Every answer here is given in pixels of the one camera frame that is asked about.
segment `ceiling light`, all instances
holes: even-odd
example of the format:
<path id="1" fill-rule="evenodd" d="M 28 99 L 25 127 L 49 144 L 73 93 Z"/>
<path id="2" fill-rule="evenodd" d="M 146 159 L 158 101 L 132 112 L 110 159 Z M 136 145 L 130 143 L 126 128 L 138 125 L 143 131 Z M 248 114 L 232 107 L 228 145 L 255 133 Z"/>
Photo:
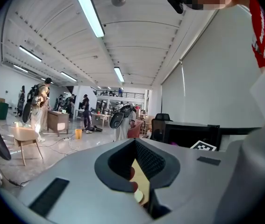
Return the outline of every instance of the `ceiling light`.
<path id="1" fill-rule="evenodd" d="M 120 67 L 114 67 L 114 70 L 115 70 L 115 72 L 116 72 L 116 74 L 117 74 L 119 80 L 120 80 L 121 82 L 124 82 L 124 78 L 123 78 L 123 76 L 122 76 L 122 73 L 121 73 Z"/>
<path id="2" fill-rule="evenodd" d="M 14 67 L 16 67 L 16 68 L 18 68 L 18 69 L 20 69 L 20 70 L 22 70 L 22 71 L 24 71 L 24 72 L 28 73 L 28 71 L 27 71 L 27 70 L 25 70 L 25 69 L 22 69 L 22 68 L 21 68 L 21 67 L 19 67 L 19 66 L 16 66 L 16 65 L 14 65 Z"/>
<path id="3" fill-rule="evenodd" d="M 19 49 L 23 52 L 25 52 L 26 54 L 28 54 L 29 56 L 35 58 L 37 61 L 42 61 L 42 59 L 40 59 L 39 57 L 37 57 L 36 55 L 34 55 L 33 53 L 31 53 L 29 50 L 26 50 L 23 46 L 19 46 Z"/>
<path id="4" fill-rule="evenodd" d="M 66 76 L 66 77 L 68 77 L 68 78 L 71 79 L 71 80 L 77 81 L 76 79 L 74 79 L 73 77 L 67 75 L 67 74 L 64 73 L 64 72 L 61 72 L 61 74 L 64 75 L 64 76 Z"/>
<path id="5" fill-rule="evenodd" d="M 78 2 L 86 15 L 86 18 L 91 25 L 95 36 L 103 37 L 104 31 L 97 15 L 96 8 L 93 4 L 93 0 L 78 0 Z"/>

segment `green trash bin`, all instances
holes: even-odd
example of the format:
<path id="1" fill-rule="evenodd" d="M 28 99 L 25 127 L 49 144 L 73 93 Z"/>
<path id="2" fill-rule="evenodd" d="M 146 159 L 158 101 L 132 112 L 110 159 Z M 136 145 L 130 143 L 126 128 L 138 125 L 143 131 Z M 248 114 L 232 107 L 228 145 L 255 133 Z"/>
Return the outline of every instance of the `green trash bin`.
<path id="1" fill-rule="evenodd" d="M 0 119 L 7 118 L 7 110 L 9 109 L 9 104 L 0 102 Z"/>

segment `black hair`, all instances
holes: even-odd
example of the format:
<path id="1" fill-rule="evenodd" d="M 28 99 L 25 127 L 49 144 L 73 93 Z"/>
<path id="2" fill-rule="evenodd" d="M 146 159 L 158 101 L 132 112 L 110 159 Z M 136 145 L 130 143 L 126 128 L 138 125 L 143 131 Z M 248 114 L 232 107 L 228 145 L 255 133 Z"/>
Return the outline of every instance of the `black hair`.
<path id="1" fill-rule="evenodd" d="M 50 84 L 52 82 L 52 79 L 51 78 L 46 78 L 46 80 L 45 80 L 45 84 Z"/>

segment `black rectangular slot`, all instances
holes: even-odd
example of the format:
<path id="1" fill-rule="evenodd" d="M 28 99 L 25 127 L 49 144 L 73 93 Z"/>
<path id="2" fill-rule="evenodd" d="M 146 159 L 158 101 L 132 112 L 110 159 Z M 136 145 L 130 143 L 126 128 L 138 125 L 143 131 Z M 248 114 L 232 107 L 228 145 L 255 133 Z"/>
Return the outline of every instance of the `black rectangular slot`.
<path id="1" fill-rule="evenodd" d="M 216 166 L 219 166 L 220 165 L 220 160 L 218 159 L 211 159 L 211 158 L 206 158 L 206 157 L 200 157 L 197 159 L 198 161 L 201 161 L 201 162 L 205 162 L 205 163 L 208 163 L 208 164 L 212 164 L 212 165 L 216 165 Z"/>
<path id="2" fill-rule="evenodd" d="M 62 195 L 68 183 L 68 180 L 56 178 L 36 198 L 29 208 L 40 216 L 46 217 L 58 198 Z"/>

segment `red shirt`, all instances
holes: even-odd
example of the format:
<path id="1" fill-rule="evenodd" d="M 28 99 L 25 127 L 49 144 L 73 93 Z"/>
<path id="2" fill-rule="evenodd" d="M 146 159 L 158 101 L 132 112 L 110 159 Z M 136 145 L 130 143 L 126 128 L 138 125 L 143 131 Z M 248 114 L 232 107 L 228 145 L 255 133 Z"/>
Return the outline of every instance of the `red shirt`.
<path id="1" fill-rule="evenodd" d="M 265 68 L 265 12 L 258 0 L 250 0 L 250 12 L 255 33 L 252 48 L 258 62 L 258 66 Z"/>

